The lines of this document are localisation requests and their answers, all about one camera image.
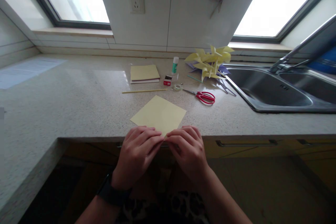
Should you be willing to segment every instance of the finger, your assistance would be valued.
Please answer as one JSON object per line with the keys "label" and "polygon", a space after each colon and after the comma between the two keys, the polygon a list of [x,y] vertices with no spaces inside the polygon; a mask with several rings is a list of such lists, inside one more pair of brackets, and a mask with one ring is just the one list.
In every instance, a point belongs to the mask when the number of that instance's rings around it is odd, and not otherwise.
{"label": "finger", "polygon": [[145,130],[134,140],[134,143],[137,146],[140,146],[144,142],[146,142],[147,139],[149,139],[151,137],[160,136],[160,135],[162,135],[161,131]]}
{"label": "finger", "polygon": [[146,157],[146,162],[147,165],[149,166],[149,164],[152,162],[153,158],[155,157],[155,155],[159,152],[161,145],[163,143],[163,140],[159,143],[157,143],[153,149],[148,153],[147,157]]}
{"label": "finger", "polygon": [[152,127],[152,128],[147,128],[147,127],[137,127],[137,128],[132,132],[132,134],[129,136],[128,139],[130,139],[130,140],[134,140],[134,139],[136,139],[138,136],[140,136],[144,131],[147,131],[147,130],[154,131],[155,128],[154,128],[154,127]]}
{"label": "finger", "polygon": [[167,137],[173,136],[173,135],[179,135],[183,137],[190,145],[194,146],[196,139],[194,139],[191,135],[189,135],[186,131],[183,129],[174,129],[173,131],[167,133]]}
{"label": "finger", "polygon": [[165,139],[165,142],[178,145],[178,147],[180,148],[182,152],[186,152],[187,150],[192,148],[192,146],[183,137],[179,135],[173,135],[173,136],[167,137]]}
{"label": "finger", "polygon": [[185,132],[187,132],[195,140],[198,139],[198,135],[197,135],[196,131],[192,127],[190,127],[190,126],[189,127],[182,127],[181,130],[184,130]]}
{"label": "finger", "polygon": [[133,131],[135,131],[135,129],[138,128],[138,127],[147,127],[147,126],[136,126],[136,127],[131,128],[131,130],[125,136],[124,141],[126,141],[130,137],[130,135],[133,133]]}
{"label": "finger", "polygon": [[191,128],[193,128],[194,131],[196,132],[196,134],[198,135],[198,137],[199,137],[199,138],[202,138],[202,134],[201,134],[200,130],[199,130],[197,127],[192,126],[192,125],[182,126],[182,128],[185,128],[185,127],[191,127]]}
{"label": "finger", "polygon": [[141,151],[146,155],[151,152],[155,145],[160,142],[163,142],[164,137],[160,135],[152,136],[150,138],[146,138],[145,142],[140,146]]}

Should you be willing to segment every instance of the drawer handle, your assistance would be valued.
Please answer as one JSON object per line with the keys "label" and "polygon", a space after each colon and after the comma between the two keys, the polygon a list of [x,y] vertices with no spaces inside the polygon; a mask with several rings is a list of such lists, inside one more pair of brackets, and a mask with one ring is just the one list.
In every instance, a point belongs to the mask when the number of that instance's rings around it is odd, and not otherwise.
{"label": "drawer handle", "polygon": [[336,145],[336,142],[317,142],[309,143],[304,139],[297,139],[297,141],[304,146],[317,146],[317,145]]}
{"label": "drawer handle", "polygon": [[221,141],[216,141],[219,147],[272,147],[277,146],[278,143],[275,140],[269,139],[269,143],[222,143]]}
{"label": "drawer handle", "polygon": [[[117,148],[121,148],[123,145],[121,144],[122,142],[116,142],[116,146]],[[168,148],[169,146],[168,145],[161,145],[161,148]]]}

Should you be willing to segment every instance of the smartwatch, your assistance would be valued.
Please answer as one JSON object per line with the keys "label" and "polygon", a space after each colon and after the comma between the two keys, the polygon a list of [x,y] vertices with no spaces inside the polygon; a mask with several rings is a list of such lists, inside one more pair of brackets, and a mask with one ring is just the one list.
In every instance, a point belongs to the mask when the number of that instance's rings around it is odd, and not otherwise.
{"label": "smartwatch", "polygon": [[131,194],[132,188],[126,191],[116,190],[111,186],[113,170],[105,177],[97,195],[111,205],[122,207]]}

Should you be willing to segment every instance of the window frame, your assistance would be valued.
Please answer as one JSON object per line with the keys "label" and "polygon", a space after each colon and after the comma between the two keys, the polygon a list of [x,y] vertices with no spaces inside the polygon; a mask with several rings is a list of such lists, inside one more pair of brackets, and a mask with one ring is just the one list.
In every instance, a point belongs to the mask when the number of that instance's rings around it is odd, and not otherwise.
{"label": "window frame", "polygon": [[109,23],[62,20],[49,0],[37,0],[54,27],[111,30]]}
{"label": "window frame", "polygon": [[276,43],[281,41],[305,18],[321,0],[307,0],[275,37],[233,35],[232,42]]}

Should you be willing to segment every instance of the electrical outlet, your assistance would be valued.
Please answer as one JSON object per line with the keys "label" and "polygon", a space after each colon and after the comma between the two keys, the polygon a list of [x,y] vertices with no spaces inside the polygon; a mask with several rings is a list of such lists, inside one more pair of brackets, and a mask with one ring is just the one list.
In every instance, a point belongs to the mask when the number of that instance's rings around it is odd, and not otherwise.
{"label": "electrical outlet", "polygon": [[144,0],[129,0],[131,13],[133,14],[144,14],[145,13],[145,2]]}

